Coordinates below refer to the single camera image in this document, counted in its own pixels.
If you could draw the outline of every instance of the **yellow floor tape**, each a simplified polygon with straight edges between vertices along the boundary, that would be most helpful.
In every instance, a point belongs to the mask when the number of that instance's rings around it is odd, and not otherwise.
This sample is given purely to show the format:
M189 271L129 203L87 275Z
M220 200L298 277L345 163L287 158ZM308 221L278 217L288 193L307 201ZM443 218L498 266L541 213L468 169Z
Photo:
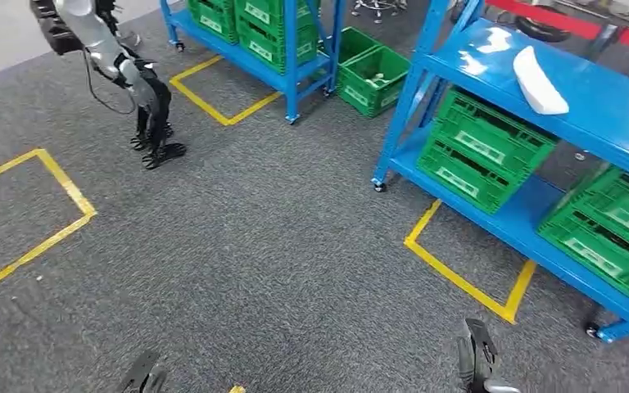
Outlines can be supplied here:
M423 217L421 217L421 219L411 230L409 236L406 237L406 239L404 240L404 245L409 247L422 260L424 260L427 264L437 270L438 273L445 276L453 284L461 288L463 291L467 292L474 299L485 305L488 309L498 314L506 321L510 323L515 323L514 317L515 314L517 314L519 302L522 301L524 292L527 291L527 286L532 280L532 275L534 274L534 270L536 269L536 264L533 260L528 260L524 263L522 271L517 277L517 282L514 284L512 291L510 291L509 293L507 302L505 302L505 305L501 305L497 301L493 300L490 296L483 293L480 289L476 288L474 285L463 279L457 273L452 271L452 269L448 268L440 260L432 256L428 251L423 248L423 246L416 242L423 229L426 227L426 225L428 225L428 222L430 222L430 219L434 216L434 214L437 212L437 209L440 208L441 205L442 201L440 201L439 199L436 199L432 203L430 208L426 210Z
M249 115L263 108L264 106L266 106L267 104L275 100L276 98L281 97L281 93L279 92L271 93L268 96L260 99L258 102L252 104L246 110L236 114L235 116L231 118L225 117L222 113L218 112L211 104L204 101L201 97L196 95L193 91L191 91L187 86L185 86L182 83L182 79L188 77L189 75L196 74L197 72L214 65L216 62L222 59L223 59L222 56L214 56L208 61L204 61L203 63L199 65L195 65L194 67L188 70L182 71L179 74L170 78L170 84L175 86L182 94L187 96L187 98L189 98L191 102L197 104L197 106L199 106L209 115L213 116L213 118L218 120L218 122L221 123L222 125L235 125L239 123L240 121L244 120Z
M9 264L4 269L0 270L0 281L6 278L9 274L13 273L20 266L27 264L38 255L41 255L43 252L48 250L50 247L54 246L67 236L71 235L73 232L80 229L82 226L88 223L90 219L97 213L93 208L93 205L88 202L87 199L80 192L78 187L71 181L71 179L66 175L66 173L61 169L59 164L57 164L52 156L44 149L34 149L30 152L25 153L22 156L18 156L13 160L8 161L6 164L0 166L0 174L6 172L7 170L13 168L16 165L22 164L23 162L33 158L38 157L45 168L49 170L49 172L54 176L54 178L59 182L59 184L66 190L66 193L69 194L69 197L74 201L76 206L83 213L83 217L77 219L73 223L63 228L61 231L54 233L51 237L49 237L44 242L38 244L32 250L26 252L23 256L18 258L12 264Z

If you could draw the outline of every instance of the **floor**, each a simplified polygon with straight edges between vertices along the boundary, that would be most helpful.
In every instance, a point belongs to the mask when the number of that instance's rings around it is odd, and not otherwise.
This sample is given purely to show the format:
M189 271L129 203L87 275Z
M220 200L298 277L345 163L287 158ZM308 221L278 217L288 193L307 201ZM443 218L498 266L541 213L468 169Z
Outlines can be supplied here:
M409 54L420 14L346 23ZM164 78L214 56L188 39L176 53L156 11L125 28ZM272 93L225 61L184 83L225 115ZM133 117L90 97L79 55L0 72L0 165L44 149L97 212L0 282L0 392L109 391L146 348L162 353L171 392L457 391L468 317L486 321L499 375L523 391L629 391L629 339L586 337L591 301L548 272L537 268L513 325L404 245L433 198L400 179L371 188L390 111L368 120L316 97L290 126L279 98L224 127L173 92L174 139L190 150L148 172L129 148ZM542 172L572 182L593 162L573 153L561 146ZM0 175L0 269L82 216L52 161ZM524 264L444 206L418 243L502 301Z

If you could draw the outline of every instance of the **stacked green crates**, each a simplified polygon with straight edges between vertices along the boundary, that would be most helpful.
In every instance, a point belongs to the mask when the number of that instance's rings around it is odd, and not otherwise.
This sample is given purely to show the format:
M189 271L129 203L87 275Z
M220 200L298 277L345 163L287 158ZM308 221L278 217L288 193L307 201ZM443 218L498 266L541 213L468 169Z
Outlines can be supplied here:
M319 1L314 3L319 9ZM319 16L310 12L305 0L297 2L296 15L296 58L300 65L317 56L319 33L315 21ZM240 44L268 66L284 74L284 0L236 0L235 18Z
M566 194L539 234L629 296L629 174L604 165Z
M495 213L553 151L558 139L451 89L417 166L477 208Z
M194 22L228 43L238 43L233 0L188 0Z

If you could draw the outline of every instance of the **blue metal shelf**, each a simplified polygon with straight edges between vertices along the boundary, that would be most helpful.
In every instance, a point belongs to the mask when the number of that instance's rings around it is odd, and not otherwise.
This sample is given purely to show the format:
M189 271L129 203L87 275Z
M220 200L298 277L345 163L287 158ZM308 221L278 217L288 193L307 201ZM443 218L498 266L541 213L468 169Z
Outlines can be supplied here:
M512 68L533 46L541 68L570 105L564 115L539 115L527 103ZM489 20L477 20L422 62L453 84L629 172L629 78Z
M322 40L325 40L325 48L329 49L327 55L318 53L317 57L308 61L305 64L293 67L296 63L295 45L296 42L296 22L295 22L295 6L293 2L286 3L286 15L292 17L286 17L286 72L284 75L280 75L275 70L269 68L265 63L257 59L254 55L243 49L240 45L232 45L225 42L222 38L213 35L212 33L197 26L189 10L182 10L172 12L170 6L168 6L167 0L160 0L161 10L165 19L165 24L168 29L168 35L170 36L170 43L173 45L181 44L177 36L176 29L179 28L192 39L206 45L213 52L219 53L221 56L231 61L236 66L239 66L246 72L250 73L254 77L262 80L272 88L278 90L286 96L287 102L287 115L286 120L291 124L297 120L300 116L297 111L297 103L313 91L323 86L329 92L332 92L336 88L336 72L338 63L339 44L341 42L341 24L342 24L342 11L343 0L335 0L334 4L334 23L332 34L324 33L322 25L317 20L318 30ZM311 76L316 70L325 69L327 72L317 81L313 82L304 91L298 92L297 84L306 77Z
M629 172L629 78L480 19L482 0L466 2L450 37L432 52L447 3L434 0L428 9L373 183L382 185L389 170L413 181L621 318L602 327L598 337L607 342L628 337L629 297L536 233L541 219L563 195L559 189L531 176L504 206L488 215L418 170L416 161L440 96L452 83ZM567 114L538 115L524 98L512 63L529 45L570 104ZM423 111L421 126L402 142L416 109Z
M285 76L269 68L265 63L261 62L240 45L226 43L217 35L197 26L192 20L189 10L182 10L172 14L170 16L170 23L175 27L179 27L189 37L206 45L211 51L220 53L221 56L252 74L255 78L261 79L265 84L268 84L279 92L284 93L286 91L287 81ZM329 58L320 53L313 61L308 61L297 67L297 80L300 81L312 75L317 69L325 67L328 64Z
M416 168L429 128L416 129L391 158L390 169L411 180L426 192L471 219L500 240L510 244L526 257L539 261L563 281L587 293L599 303L629 318L629 298L579 263L565 255L536 233L536 227L563 192L538 176L531 176L496 213L489 215L477 209Z

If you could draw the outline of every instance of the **humanoid robot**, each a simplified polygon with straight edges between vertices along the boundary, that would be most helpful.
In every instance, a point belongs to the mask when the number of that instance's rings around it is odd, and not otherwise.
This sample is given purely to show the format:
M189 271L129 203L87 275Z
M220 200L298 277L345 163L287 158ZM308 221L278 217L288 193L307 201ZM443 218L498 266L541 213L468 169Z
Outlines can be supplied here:
M115 37L115 0L30 0L30 9L54 52L83 51L86 65L90 61L100 75L129 92L138 113L131 144L137 151L150 148L143 157L146 169L184 155L187 148L183 144L165 143L173 133L167 122L170 90L158 79L150 61Z

